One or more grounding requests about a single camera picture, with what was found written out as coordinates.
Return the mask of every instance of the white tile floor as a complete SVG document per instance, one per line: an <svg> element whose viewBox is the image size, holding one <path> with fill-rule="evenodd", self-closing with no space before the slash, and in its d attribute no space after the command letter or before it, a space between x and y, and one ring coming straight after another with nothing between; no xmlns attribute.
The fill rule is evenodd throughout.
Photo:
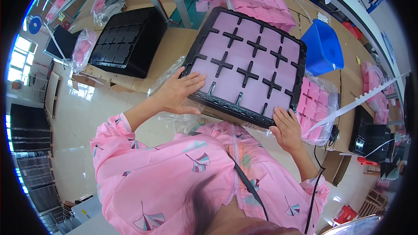
<svg viewBox="0 0 418 235"><path fill-rule="evenodd" d="M51 120L54 129L52 167L61 199L74 201L83 195L97 192L89 147L97 126L107 121L107 118L142 102L146 95L140 92L117 93L110 88L109 83L105 85L96 83L95 87L83 87L79 84L79 91L76 91L71 83L67 83L68 68L64 70L61 65L56 64L54 71L63 77L63 81L58 90L56 116ZM206 118L209 123L217 121L211 117ZM166 118L159 120L156 116L138 128L135 132L136 139L148 146L156 146L171 141L174 134L184 128L184 125L183 122L174 123ZM292 157L277 144L275 138L265 137L252 129L249 129L249 132L300 181L299 171ZM313 147L307 146L307 149L317 165ZM316 155L322 163L326 153L324 149L317 149ZM364 167L356 161L356 157L353 157L338 187L328 184L331 192L316 232L336 217L343 205L350 205L355 211L360 209L368 190L376 182L375 176L362 174Z"/></svg>

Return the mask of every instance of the green mat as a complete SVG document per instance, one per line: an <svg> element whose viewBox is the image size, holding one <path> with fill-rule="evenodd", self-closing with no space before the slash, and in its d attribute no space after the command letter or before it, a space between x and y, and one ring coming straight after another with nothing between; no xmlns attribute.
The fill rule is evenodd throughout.
<svg viewBox="0 0 418 235"><path fill-rule="evenodd" d="M189 14L191 29L199 29L200 24L206 16L206 12L197 12L196 11L196 1L197 0L184 0L185 7L187 8L187 13ZM181 27L184 28L184 25L181 21L180 14L177 9L171 14L170 19L174 22L180 24L176 25L175 23L170 22L170 27Z"/></svg>

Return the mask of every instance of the blue tape roll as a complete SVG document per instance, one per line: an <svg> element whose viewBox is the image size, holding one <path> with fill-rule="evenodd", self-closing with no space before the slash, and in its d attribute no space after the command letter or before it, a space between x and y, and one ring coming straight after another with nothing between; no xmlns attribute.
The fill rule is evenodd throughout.
<svg viewBox="0 0 418 235"><path fill-rule="evenodd" d="M39 32L41 26L42 18L40 16L34 16L29 23L29 32L31 34L36 34Z"/></svg>

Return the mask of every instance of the blue plastic bucket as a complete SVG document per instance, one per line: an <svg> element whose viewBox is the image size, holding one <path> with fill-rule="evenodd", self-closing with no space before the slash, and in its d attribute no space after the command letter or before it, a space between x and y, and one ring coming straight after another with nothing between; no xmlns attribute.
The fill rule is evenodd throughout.
<svg viewBox="0 0 418 235"><path fill-rule="evenodd" d="M306 70L314 76L344 68L344 58L337 34L327 23L314 19L301 40L307 46Z"/></svg>

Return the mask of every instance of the ginkgo leaf pattern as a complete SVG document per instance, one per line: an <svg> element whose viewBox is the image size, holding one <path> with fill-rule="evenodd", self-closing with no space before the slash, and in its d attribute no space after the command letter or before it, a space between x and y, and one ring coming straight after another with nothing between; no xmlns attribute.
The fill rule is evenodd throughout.
<svg viewBox="0 0 418 235"><path fill-rule="evenodd" d="M194 141L193 143L189 144L187 146L187 148L185 148L183 150L183 152L185 153L185 152L188 152L188 151L193 150L193 149L198 149L198 148L201 148L201 147L205 147L207 145L208 145L208 143L206 143L205 141Z"/></svg>
<svg viewBox="0 0 418 235"><path fill-rule="evenodd" d="M286 213L287 215L290 215L290 216L295 216L295 215L299 214L299 212L300 212L300 207L299 207L299 204L296 204L296 205L294 205L294 206L290 206L290 205L289 205L289 202L287 201L286 196L285 196L285 199L286 199L286 203L288 204L288 207L289 207L289 208L285 211L285 213Z"/></svg>
<svg viewBox="0 0 418 235"><path fill-rule="evenodd" d="M258 191L258 187L260 186L260 180L259 179L254 179L254 180L251 180L250 182L253 185L254 190Z"/></svg>
<svg viewBox="0 0 418 235"><path fill-rule="evenodd" d="M100 148L101 144L96 144L96 146L93 149L93 157L96 156L96 149L99 148L100 150L104 151L102 148Z"/></svg>
<svg viewBox="0 0 418 235"><path fill-rule="evenodd" d="M194 172L202 172L206 170L206 166L210 164L209 156L206 153L203 153L198 159L194 160L189 155L186 154L193 161L193 169Z"/></svg>
<svg viewBox="0 0 418 235"><path fill-rule="evenodd" d="M131 143L131 149L138 149L139 148L137 140L128 138L128 141Z"/></svg>
<svg viewBox="0 0 418 235"><path fill-rule="evenodd" d="M245 169L249 169L251 167L251 157L248 154L244 154L241 165L243 165Z"/></svg>
<svg viewBox="0 0 418 235"><path fill-rule="evenodd" d="M164 215L162 213L147 215L144 213L144 204L141 201L142 216L139 220L133 222L133 224L141 230L152 230L154 227L160 227L164 222Z"/></svg>

